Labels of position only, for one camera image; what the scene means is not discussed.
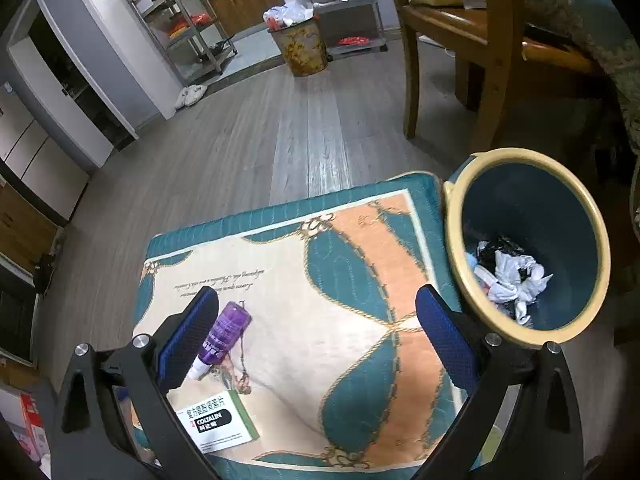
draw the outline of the beige rim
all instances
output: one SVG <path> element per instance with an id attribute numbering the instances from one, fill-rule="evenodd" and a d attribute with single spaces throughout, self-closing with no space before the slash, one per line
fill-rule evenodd
<path id="1" fill-rule="evenodd" d="M 558 177 L 578 197 L 593 226 L 598 248 L 598 274 L 593 292 L 582 312 L 572 322 L 554 330 L 525 328 L 501 314 L 486 298 L 466 262 L 462 235 L 462 205 L 466 192 L 480 174 L 493 166 L 508 162 L 530 164 Z M 449 261 L 466 300 L 488 327 L 519 345 L 540 348 L 546 341 L 562 343 L 577 336 L 596 316 L 607 293 L 611 255 L 609 237 L 602 215 L 580 180 L 562 164 L 541 153 L 521 148 L 500 148 L 479 154 L 447 190 L 446 237 Z"/>

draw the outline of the cardboard box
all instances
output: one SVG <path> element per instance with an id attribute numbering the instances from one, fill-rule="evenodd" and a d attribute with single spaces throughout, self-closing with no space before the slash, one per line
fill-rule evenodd
<path id="1" fill-rule="evenodd" d="M 31 390 L 40 377 L 36 368 L 17 363 L 7 357 L 0 357 L 0 381 L 19 390 Z"/>
<path id="2" fill-rule="evenodd" d="M 202 453 L 238 446 L 258 438 L 235 390 L 216 394 L 175 413 Z"/>
<path id="3" fill-rule="evenodd" d="M 50 453 L 50 450 L 36 402 L 30 395 L 20 394 L 20 403 L 22 405 L 22 416 L 24 417 L 26 430 L 38 450 L 38 455 L 43 457 L 47 453 Z"/>
<path id="4" fill-rule="evenodd" d="M 23 429 L 27 427 L 22 415 L 20 392 L 12 388 L 0 388 L 0 413 L 9 424 Z"/>
<path id="5" fill-rule="evenodd" d="M 14 426 L 13 424 L 9 424 L 9 428 L 11 428 L 11 432 L 14 434 L 15 439 L 18 441 L 28 457 L 31 458 L 31 460 L 33 460 L 34 462 L 39 462 L 40 456 L 36 451 L 33 440 L 27 434 L 27 431 L 24 428 L 19 428 L 18 426 Z"/>

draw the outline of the gray floor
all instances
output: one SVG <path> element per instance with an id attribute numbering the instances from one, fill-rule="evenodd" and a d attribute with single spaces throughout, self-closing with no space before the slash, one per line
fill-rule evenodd
<path id="1" fill-rule="evenodd" d="M 435 47 L 419 48 L 422 95 L 414 142 L 401 133 L 402 46 L 392 41 L 387 53 L 336 60 L 308 78 L 293 78 L 280 66 L 245 79 L 149 125 L 138 142 L 111 157 L 67 229 L 41 310 L 40 368 L 54 386 L 79 342 L 107 349 L 128 341 L 153 235 L 403 171 L 448 176 L 467 156 L 474 114 L 453 95 L 454 60 Z M 578 132 L 585 116 L 586 108 L 575 103 L 516 108 L 504 142 L 557 155 L 558 138 Z M 585 459 L 602 452 L 618 405 L 624 363 L 611 346 L 611 327 L 604 308 L 565 345 Z"/>

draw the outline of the trash can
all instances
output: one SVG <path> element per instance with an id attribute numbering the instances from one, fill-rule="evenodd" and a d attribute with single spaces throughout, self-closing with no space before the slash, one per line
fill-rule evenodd
<path id="1" fill-rule="evenodd" d="M 501 148 L 473 155 L 444 184 L 449 261 L 467 303 L 494 332 L 528 348 L 577 336 L 609 285 L 609 238 L 593 198 L 567 168 L 541 153 Z M 485 296 L 465 251 L 505 235 L 553 277 L 518 325 Z"/>
<path id="2" fill-rule="evenodd" d="M 269 34 L 295 76 L 312 75 L 327 66 L 326 46 L 314 18 Z"/>

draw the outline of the white slipper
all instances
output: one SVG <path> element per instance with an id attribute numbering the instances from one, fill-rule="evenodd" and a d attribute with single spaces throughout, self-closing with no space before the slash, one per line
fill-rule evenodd
<path id="1" fill-rule="evenodd" d="M 180 108 L 182 108 L 184 106 L 184 100 L 187 98 L 187 94 L 189 93 L 189 88 L 185 87 L 182 90 L 180 90 L 180 93 L 178 94 L 178 98 L 175 101 L 175 109 L 179 110 Z"/>
<path id="2" fill-rule="evenodd" d="M 207 87 L 204 85 L 191 85 L 188 88 L 187 97 L 184 100 L 184 104 L 191 106 L 196 104 L 207 91 Z"/>

